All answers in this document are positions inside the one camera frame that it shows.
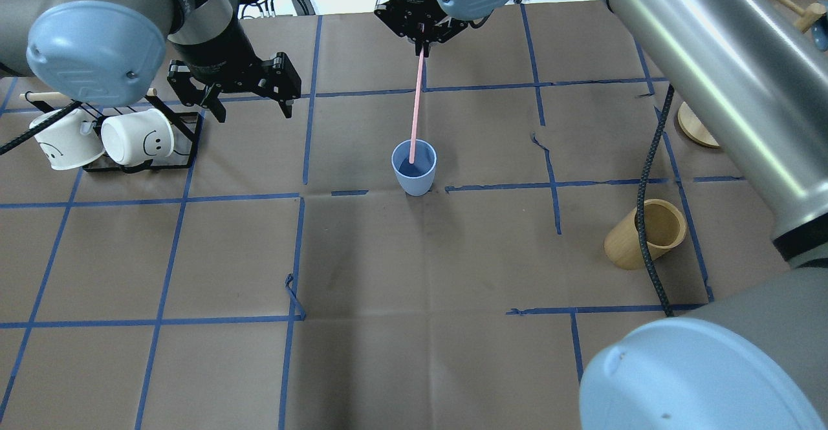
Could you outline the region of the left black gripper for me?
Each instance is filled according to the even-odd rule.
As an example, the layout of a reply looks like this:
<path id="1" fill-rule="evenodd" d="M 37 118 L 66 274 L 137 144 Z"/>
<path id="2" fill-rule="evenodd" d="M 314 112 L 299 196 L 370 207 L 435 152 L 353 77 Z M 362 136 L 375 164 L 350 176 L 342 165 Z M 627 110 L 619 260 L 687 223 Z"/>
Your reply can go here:
<path id="1" fill-rule="evenodd" d="M 285 118 L 292 118 L 301 76 L 286 52 L 267 61 L 257 57 L 239 20 L 208 41 L 173 47 L 179 58 L 169 63 L 168 83 L 181 103 L 210 110 L 223 124 L 227 113 L 220 94 L 252 93 L 276 101 Z"/>

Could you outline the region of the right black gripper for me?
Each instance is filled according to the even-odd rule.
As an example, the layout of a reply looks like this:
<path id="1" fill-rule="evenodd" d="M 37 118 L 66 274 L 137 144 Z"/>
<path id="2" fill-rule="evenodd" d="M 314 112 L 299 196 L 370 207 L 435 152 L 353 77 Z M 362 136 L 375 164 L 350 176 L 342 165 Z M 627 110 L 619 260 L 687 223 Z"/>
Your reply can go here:
<path id="1" fill-rule="evenodd" d="M 394 34 L 414 44 L 416 56 L 429 57 L 433 43 L 449 41 L 470 27 L 448 16 L 437 0 L 376 0 L 375 15 Z"/>

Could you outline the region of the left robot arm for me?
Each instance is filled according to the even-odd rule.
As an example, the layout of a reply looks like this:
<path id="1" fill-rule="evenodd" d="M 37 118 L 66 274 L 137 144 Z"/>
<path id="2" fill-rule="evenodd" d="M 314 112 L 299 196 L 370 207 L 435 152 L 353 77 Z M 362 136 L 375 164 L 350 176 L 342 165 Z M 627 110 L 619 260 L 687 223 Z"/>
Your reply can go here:
<path id="1" fill-rule="evenodd" d="M 286 53 L 261 59 L 239 0 L 2 0 L 2 77 L 36 77 L 72 100 L 130 105 L 168 67 L 186 106 L 220 122 L 223 94 L 274 100 L 285 117 L 301 97 Z"/>

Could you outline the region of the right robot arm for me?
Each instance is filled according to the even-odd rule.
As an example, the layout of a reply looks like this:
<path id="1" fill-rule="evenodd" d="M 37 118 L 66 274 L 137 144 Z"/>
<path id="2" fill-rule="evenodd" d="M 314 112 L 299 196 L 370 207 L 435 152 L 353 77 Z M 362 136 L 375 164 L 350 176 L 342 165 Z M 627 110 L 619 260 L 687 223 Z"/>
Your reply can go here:
<path id="1" fill-rule="evenodd" d="M 826 428 L 826 58 L 766 0 L 600 0 L 774 214 L 787 273 L 583 372 L 583 429 Z"/>

